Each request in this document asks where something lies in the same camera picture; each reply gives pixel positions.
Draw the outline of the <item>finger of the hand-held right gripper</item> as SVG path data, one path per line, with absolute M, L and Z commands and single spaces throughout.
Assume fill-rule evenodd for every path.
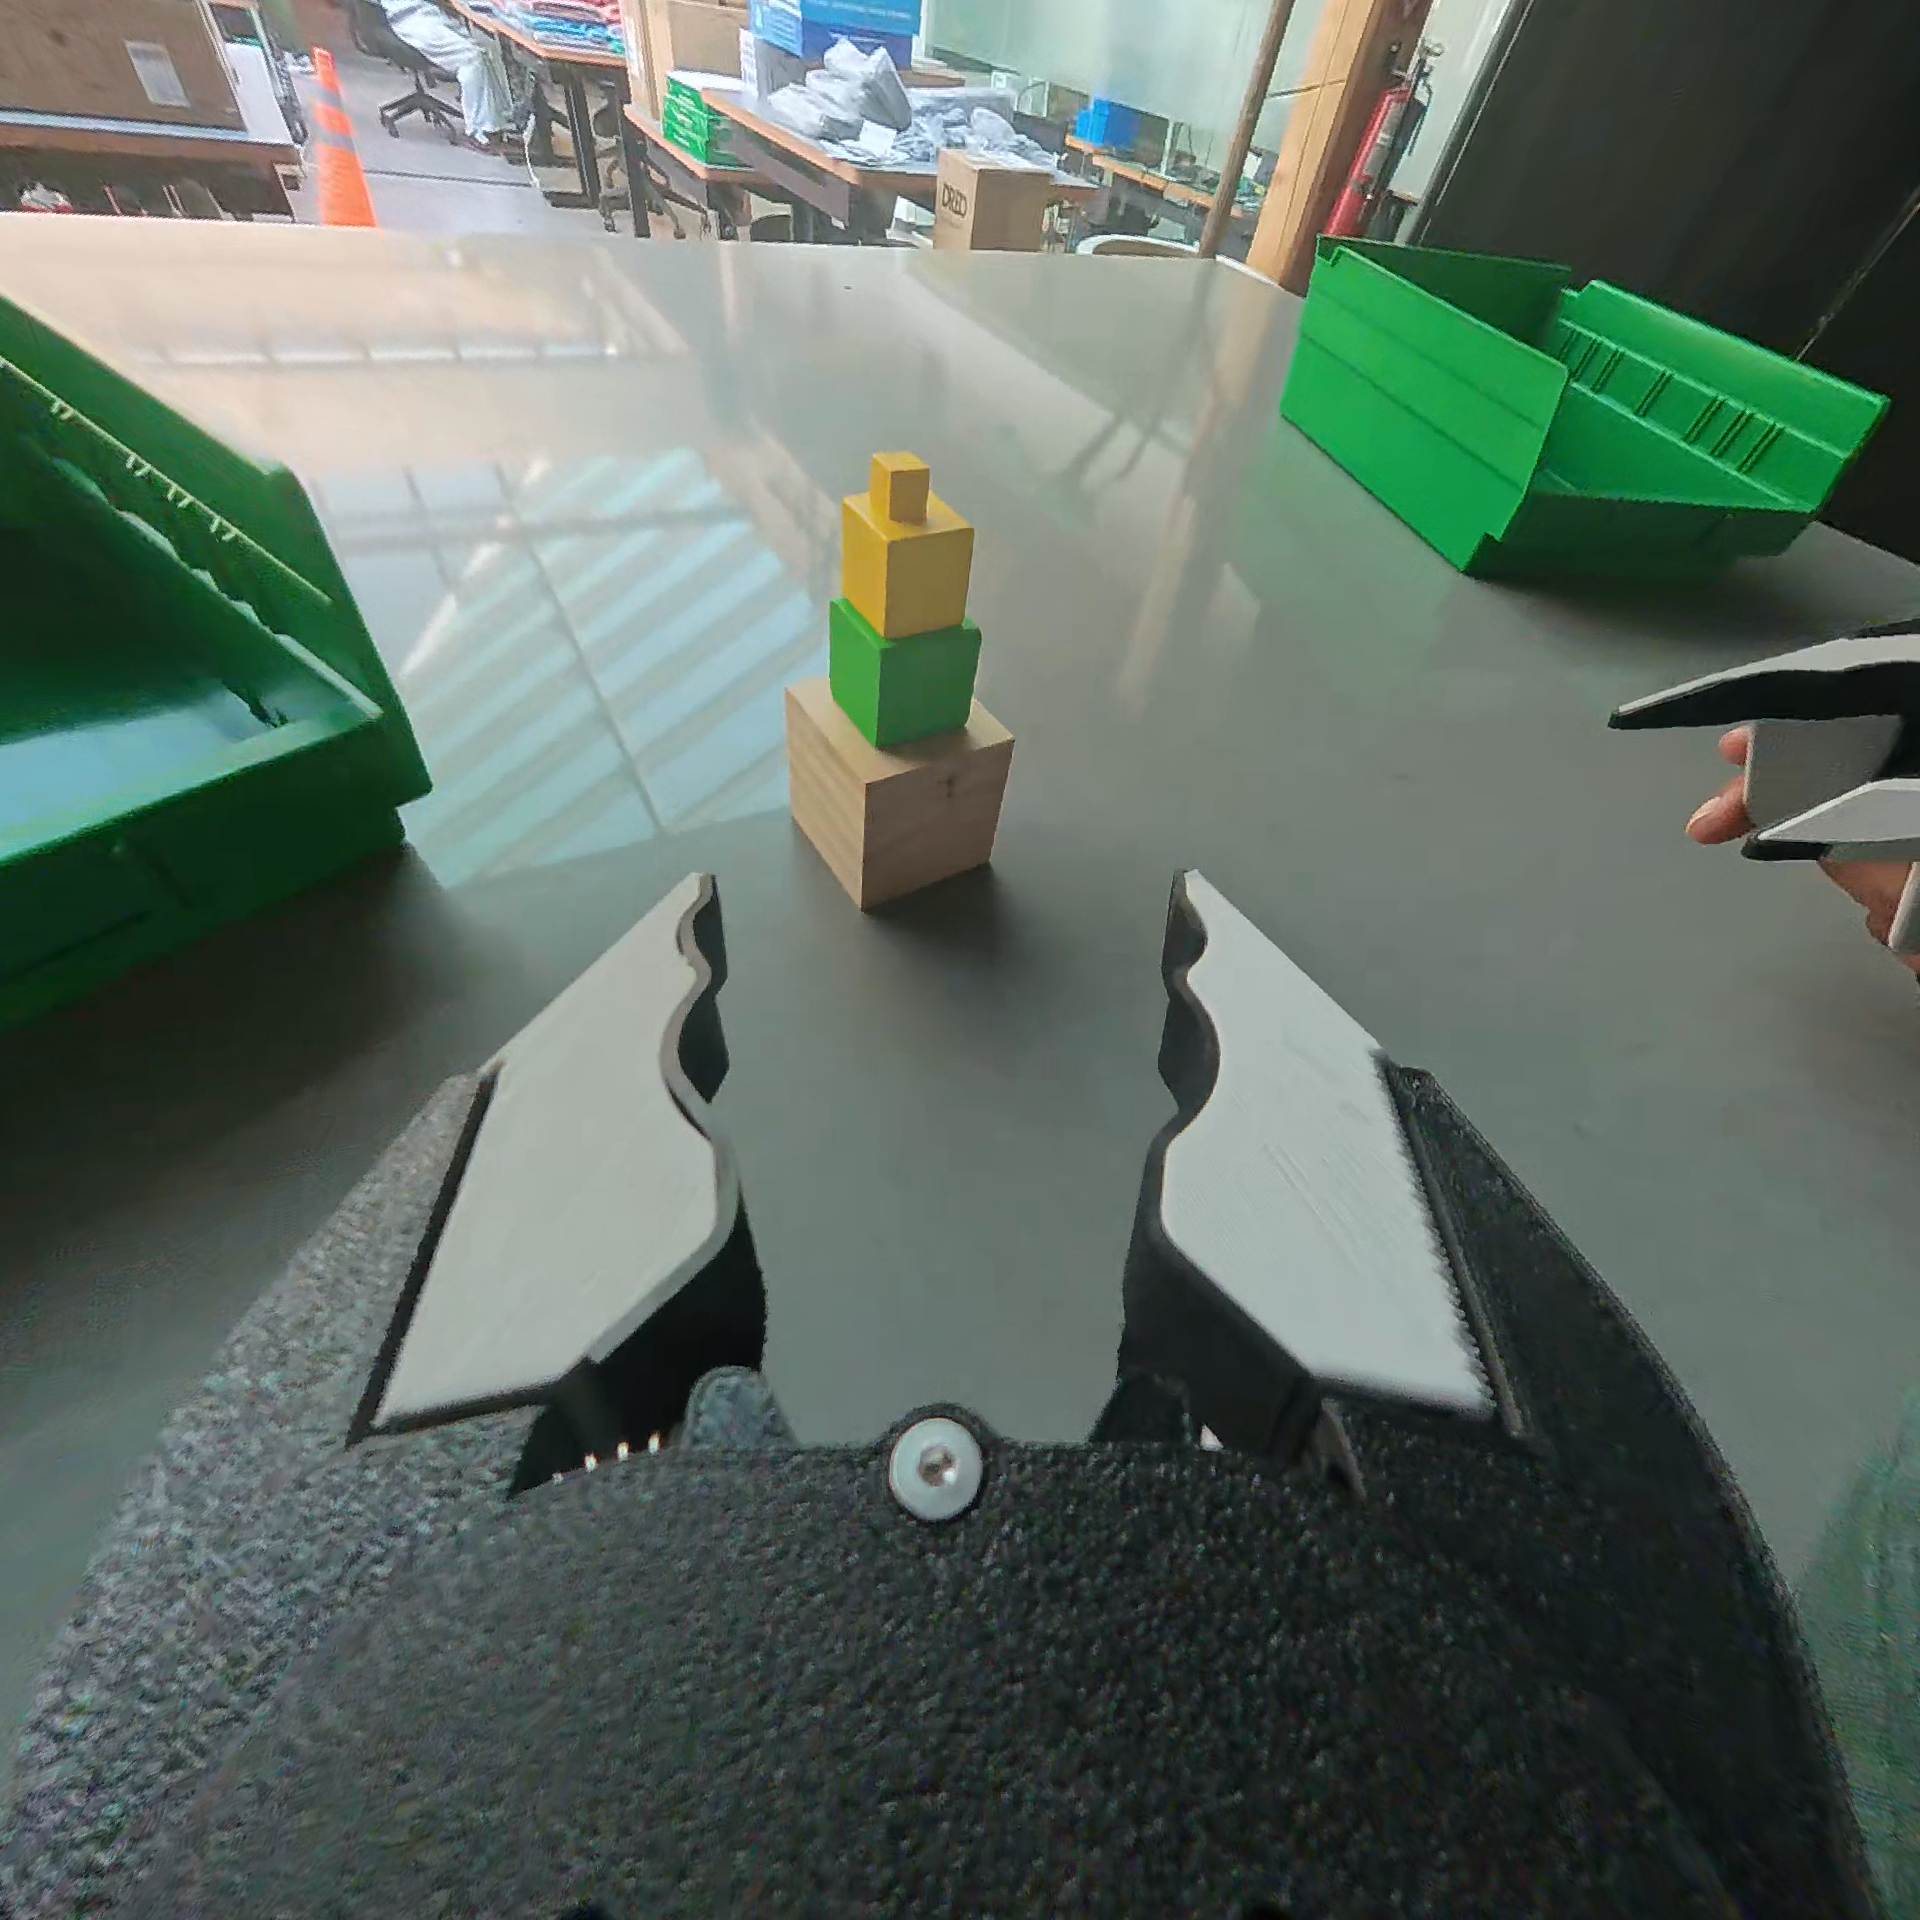
M 1863 631 L 1723 667 L 1619 703 L 1607 724 L 1747 730 L 1743 813 L 1802 819 L 1872 783 L 1914 782 L 1918 635 Z
M 1742 848 L 1747 860 L 1835 864 L 1918 860 L 1918 779 L 1880 778 L 1759 826 Z

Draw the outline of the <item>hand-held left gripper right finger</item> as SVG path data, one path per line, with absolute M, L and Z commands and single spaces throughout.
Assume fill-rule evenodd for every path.
M 1161 978 L 1173 1116 L 1144 1154 L 1119 1375 L 1272 1468 L 1350 1411 L 1499 1450 L 1501 1363 L 1382 1045 L 1197 869 L 1173 877 Z

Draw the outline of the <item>green plastic bin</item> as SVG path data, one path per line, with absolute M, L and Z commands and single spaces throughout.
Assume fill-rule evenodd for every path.
M 1550 261 L 1323 236 L 1280 414 L 1455 571 L 1770 559 L 1888 397 Z
M 2 1026 L 402 840 L 415 730 L 296 476 L 2 325 Z

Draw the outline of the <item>large plain wooden cube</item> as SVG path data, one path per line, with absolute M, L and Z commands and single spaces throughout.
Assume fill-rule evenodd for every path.
M 783 690 L 787 808 L 867 912 L 991 862 L 1015 736 L 984 703 L 937 736 L 874 747 L 826 679 Z

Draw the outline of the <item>green wooden cube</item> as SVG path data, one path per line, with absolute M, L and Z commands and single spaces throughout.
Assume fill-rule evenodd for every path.
M 846 597 L 830 602 L 830 693 L 874 749 L 959 730 L 970 712 L 977 654 L 970 616 L 886 639 Z

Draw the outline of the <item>red fire extinguisher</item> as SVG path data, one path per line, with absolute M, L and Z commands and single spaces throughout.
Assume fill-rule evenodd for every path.
M 1360 140 L 1349 181 L 1327 215 L 1325 238 L 1361 238 L 1375 227 L 1389 202 L 1393 174 L 1423 126 L 1433 61 L 1434 52 L 1422 38 L 1402 69 L 1393 74 Z

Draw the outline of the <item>person's green clothing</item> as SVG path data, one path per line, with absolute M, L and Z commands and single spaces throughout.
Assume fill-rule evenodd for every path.
M 1797 1591 L 1878 1910 L 1918 1916 L 1918 1399 L 1835 1501 Z

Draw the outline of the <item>thin metal pole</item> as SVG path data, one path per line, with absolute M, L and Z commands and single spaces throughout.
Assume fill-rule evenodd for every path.
M 1291 0 L 1270 3 L 1265 12 L 1264 29 L 1255 47 L 1253 71 L 1241 93 L 1227 156 L 1219 166 L 1219 181 L 1213 192 L 1201 236 L 1195 247 L 1195 254 L 1199 258 L 1213 258 L 1218 254 L 1219 242 L 1225 240 L 1227 229 L 1232 224 L 1232 210 L 1237 203 L 1242 164 L 1255 144 L 1257 122 L 1264 112 L 1264 102 L 1272 85 L 1291 12 Z

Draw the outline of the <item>printed cardboard box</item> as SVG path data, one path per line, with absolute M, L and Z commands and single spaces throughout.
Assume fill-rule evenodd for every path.
M 1057 181 L 1049 166 L 1000 164 L 991 156 L 943 149 L 935 181 L 931 248 L 1045 248 L 1046 210 L 1057 198 Z

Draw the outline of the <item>wooden table with clutter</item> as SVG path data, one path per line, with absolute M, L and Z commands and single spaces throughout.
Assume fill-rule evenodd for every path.
M 638 162 L 670 196 L 711 213 L 725 238 L 747 238 L 754 202 L 783 203 L 802 245 L 848 242 L 893 248 L 931 248 L 931 203 L 937 168 L 907 174 L 864 168 L 826 156 L 821 146 L 773 123 L 757 108 L 750 87 L 707 88 L 706 99 L 733 123 L 733 146 L 742 171 L 702 166 L 664 140 L 659 118 L 627 108 L 638 140 Z M 1057 198 L 1046 207 L 1045 248 L 1059 248 L 1085 227 L 1085 210 L 1098 184 L 1062 168 L 1065 144 L 1054 127 L 1019 112 L 1015 126 L 1056 156 Z

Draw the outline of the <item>orange traffic cone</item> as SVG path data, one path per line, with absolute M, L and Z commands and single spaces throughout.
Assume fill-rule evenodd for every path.
M 307 102 L 311 144 L 317 166 L 320 222 L 331 229 L 376 229 L 368 176 L 351 140 L 338 67 L 314 45 Z

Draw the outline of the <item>pile of grey bagged clothes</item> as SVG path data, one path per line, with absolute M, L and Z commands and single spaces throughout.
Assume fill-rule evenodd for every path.
M 766 118 L 826 156 L 861 168 L 931 174 L 943 152 L 990 166 L 1049 174 L 1056 156 L 1015 126 L 1016 95 L 1002 87 L 907 87 L 883 50 L 848 38 L 757 100 Z

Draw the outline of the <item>stack of flat cardboard boxes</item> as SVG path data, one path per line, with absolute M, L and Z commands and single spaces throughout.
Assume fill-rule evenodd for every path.
M 735 82 L 737 37 L 750 29 L 744 3 L 619 3 L 635 102 L 654 118 L 674 71 Z

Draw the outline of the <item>stack of blue boxes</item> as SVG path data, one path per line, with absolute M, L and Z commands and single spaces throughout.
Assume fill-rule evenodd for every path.
M 882 47 L 911 67 L 921 3 L 750 3 L 752 35 L 803 61 L 822 61 L 835 42 Z

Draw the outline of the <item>large scribbled cardboard box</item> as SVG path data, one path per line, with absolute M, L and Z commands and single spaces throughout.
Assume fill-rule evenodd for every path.
M 5 3 L 2 108 L 247 126 L 202 3 Z

